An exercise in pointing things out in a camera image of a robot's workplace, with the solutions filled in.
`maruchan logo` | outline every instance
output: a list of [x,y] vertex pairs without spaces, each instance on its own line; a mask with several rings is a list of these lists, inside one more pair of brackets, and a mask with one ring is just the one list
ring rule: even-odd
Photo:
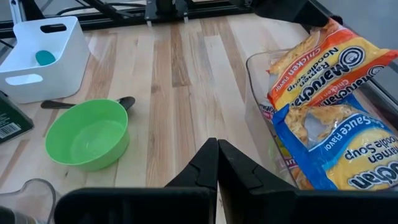
[[361,47],[350,47],[340,54],[339,61],[350,68],[354,68],[362,64],[364,58],[365,51]]
[[379,73],[385,66],[384,65],[375,65],[368,70],[368,75],[374,76]]
[[300,106],[310,101],[312,96],[321,90],[328,82],[352,71],[361,65],[365,59],[365,51],[361,47],[349,47],[339,54],[339,62],[322,73],[319,78],[312,80],[309,86],[303,88],[301,94],[292,102],[293,106]]

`white label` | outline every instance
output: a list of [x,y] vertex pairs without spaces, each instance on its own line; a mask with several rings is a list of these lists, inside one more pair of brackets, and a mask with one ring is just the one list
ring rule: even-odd
[[5,137],[10,136],[20,130],[21,128],[15,123],[7,124],[4,127],[0,128],[0,138],[4,139]]

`wood plank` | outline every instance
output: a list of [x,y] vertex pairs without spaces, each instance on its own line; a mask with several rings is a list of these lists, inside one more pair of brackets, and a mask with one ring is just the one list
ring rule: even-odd
[[170,28],[154,30],[146,186],[163,187],[175,175]]
[[171,25],[172,48],[172,86],[189,86],[191,81],[188,76],[187,65],[182,53],[182,43],[178,24]]
[[205,37],[211,70],[216,83],[216,95],[226,125],[229,142],[252,160],[261,164],[256,146],[244,120],[244,103],[234,79],[228,56],[219,36]]

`ramen noodle package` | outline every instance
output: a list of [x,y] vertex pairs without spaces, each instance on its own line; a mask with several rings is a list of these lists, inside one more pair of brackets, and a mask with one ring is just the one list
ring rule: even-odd
[[398,183],[398,138],[351,105],[286,105],[276,133],[314,189],[381,190]]
[[277,76],[267,97],[276,110],[333,105],[375,76],[398,55],[379,49],[333,19],[271,66]]

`storage bin handle cutout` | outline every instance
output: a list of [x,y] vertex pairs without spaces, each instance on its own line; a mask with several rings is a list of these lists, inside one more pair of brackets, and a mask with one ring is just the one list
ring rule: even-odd
[[26,85],[43,81],[43,77],[38,74],[19,75],[6,78],[6,83],[13,86]]

